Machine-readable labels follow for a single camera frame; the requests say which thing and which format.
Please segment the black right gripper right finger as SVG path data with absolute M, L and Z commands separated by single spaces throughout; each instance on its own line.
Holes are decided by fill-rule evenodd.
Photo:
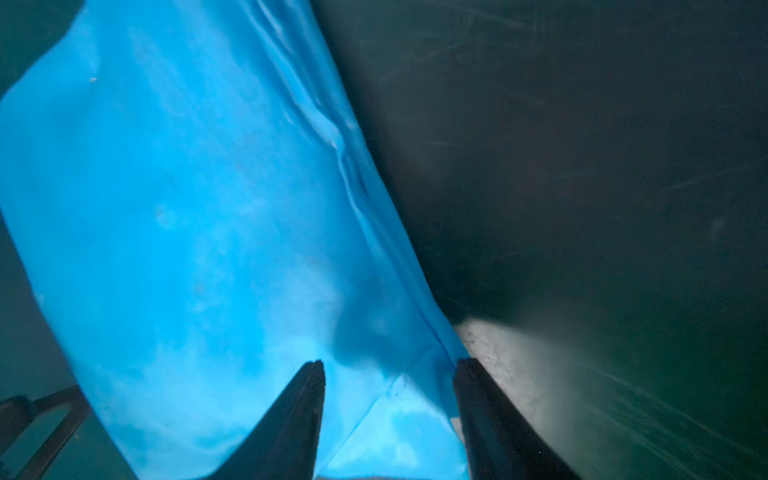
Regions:
M 482 364 L 461 359 L 454 393 L 472 479 L 577 479 Z

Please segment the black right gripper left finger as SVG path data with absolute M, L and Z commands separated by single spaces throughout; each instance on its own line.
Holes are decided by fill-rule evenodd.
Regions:
M 247 438 L 209 477 L 214 480 L 312 479 L 325 387 L 322 361 L 302 365 Z

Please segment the blue raincoat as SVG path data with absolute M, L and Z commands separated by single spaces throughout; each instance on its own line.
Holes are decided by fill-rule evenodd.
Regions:
M 86 2 L 2 99 L 1 211 L 137 477 L 212 473 L 314 360 L 318 475 L 468 477 L 465 349 L 307 2 Z

